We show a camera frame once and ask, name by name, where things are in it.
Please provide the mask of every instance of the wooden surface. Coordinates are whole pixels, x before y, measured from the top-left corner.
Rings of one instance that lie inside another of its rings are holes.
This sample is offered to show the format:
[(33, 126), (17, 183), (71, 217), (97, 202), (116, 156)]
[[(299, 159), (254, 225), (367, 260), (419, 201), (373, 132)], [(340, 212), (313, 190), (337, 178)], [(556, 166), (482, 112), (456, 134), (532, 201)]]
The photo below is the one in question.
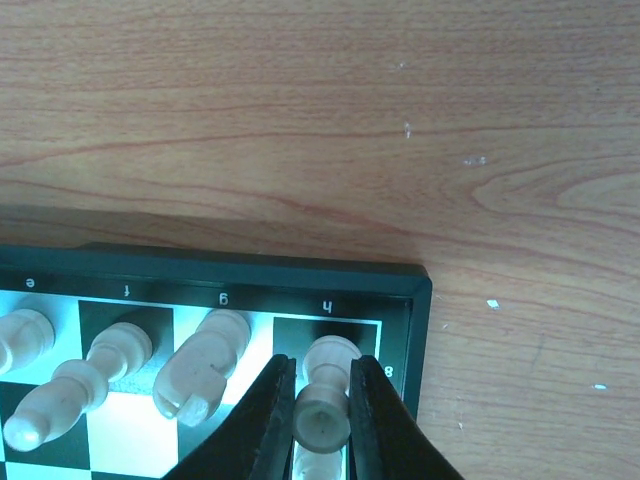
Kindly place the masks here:
[(637, 1), (0, 1), (0, 241), (421, 262), (462, 474), (639, 478), (639, 85)]

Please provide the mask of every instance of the chessboard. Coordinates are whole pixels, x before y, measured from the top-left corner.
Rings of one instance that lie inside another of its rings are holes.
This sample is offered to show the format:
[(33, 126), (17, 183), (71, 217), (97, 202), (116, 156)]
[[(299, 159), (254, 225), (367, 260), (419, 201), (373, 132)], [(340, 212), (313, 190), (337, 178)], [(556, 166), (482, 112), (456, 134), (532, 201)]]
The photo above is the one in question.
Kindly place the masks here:
[[(415, 416), (431, 300), (422, 267), (284, 257), (91, 246), (0, 247), (0, 321), (18, 310), (50, 320), (56, 341), (32, 364), (0, 376), (0, 423), (62, 362), (85, 358), (117, 322), (142, 328), (151, 359), (110, 384), (107, 400), (69, 432), (30, 452), (0, 445), (0, 480), (161, 478), (211, 435), (275, 353), (298, 360), (314, 340), (339, 335), (374, 355)], [(212, 310), (239, 312), (251, 340), (222, 404), (197, 427), (162, 416), (151, 396), (158, 371)]]

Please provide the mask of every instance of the small debris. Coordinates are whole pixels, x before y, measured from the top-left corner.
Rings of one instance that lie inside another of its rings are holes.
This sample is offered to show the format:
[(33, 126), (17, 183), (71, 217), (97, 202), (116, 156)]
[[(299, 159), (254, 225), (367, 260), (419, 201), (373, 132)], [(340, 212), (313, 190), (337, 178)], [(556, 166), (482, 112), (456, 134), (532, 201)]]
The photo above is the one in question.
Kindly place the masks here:
[(496, 299), (487, 300), (487, 305), (491, 310), (500, 310), (502, 308)]
[(487, 157), (467, 157), (462, 163), (468, 167), (481, 167), (487, 164)]

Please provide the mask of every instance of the chess piece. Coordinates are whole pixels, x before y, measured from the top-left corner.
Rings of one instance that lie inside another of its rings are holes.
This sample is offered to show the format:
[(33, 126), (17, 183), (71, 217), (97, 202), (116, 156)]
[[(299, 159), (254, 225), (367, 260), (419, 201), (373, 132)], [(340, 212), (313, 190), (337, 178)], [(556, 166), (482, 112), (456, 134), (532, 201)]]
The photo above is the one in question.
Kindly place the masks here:
[(26, 367), (51, 350), (53, 327), (35, 310), (16, 310), (0, 318), (0, 375)]
[(293, 472), (293, 478), (304, 480), (340, 480), (342, 452), (338, 450), (328, 454), (314, 453), (298, 445)]
[(151, 353), (151, 340), (141, 328), (110, 326), (94, 339), (86, 360), (62, 363), (50, 382), (22, 399), (4, 426), (7, 444), (28, 452), (64, 435), (83, 413), (104, 403), (109, 382), (140, 370)]
[(333, 453), (349, 439), (348, 416), (351, 360), (360, 358), (358, 347), (343, 337), (328, 335), (311, 344), (304, 357), (309, 384), (302, 389), (293, 411), (293, 435), (314, 453)]
[(238, 312), (209, 313), (156, 377), (153, 401), (160, 413), (191, 427), (211, 417), (250, 338)]

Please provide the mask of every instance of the fallen chess piece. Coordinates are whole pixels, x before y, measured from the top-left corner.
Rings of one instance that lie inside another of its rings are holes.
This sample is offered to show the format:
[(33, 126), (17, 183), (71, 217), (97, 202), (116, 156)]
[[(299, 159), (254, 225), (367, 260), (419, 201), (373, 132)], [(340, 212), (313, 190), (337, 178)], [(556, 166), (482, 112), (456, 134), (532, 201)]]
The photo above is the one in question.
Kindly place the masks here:
[(21, 309), (0, 318), (0, 375), (31, 365), (54, 341), (53, 327), (40, 312)]
[(293, 478), (304, 480), (340, 480), (342, 452), (314, 453), (298, 445), (293, 461)]
[(151, 340), (136, 325), (116, 323), (91, 344), (86, 360), (68, 360), (18, 404), (7, 419), (4, 438), (28, 452), (67, 433), (83, 413), (104, 403), (109, 382), (131, 375), (147, 363)]
[(362, 356), (343, 337), (328, 335), (311, 344), (304, 357), (304, 387), (293, 411), (293, 436), (305, 449), (328, 454), (349, 439), (349, 388), (351, 361)]
[(250, 338), (249, 324), (238, 312), (209, 313), (156, 377), (153, 401), (160, 413), (190, 427), (210, 418)]

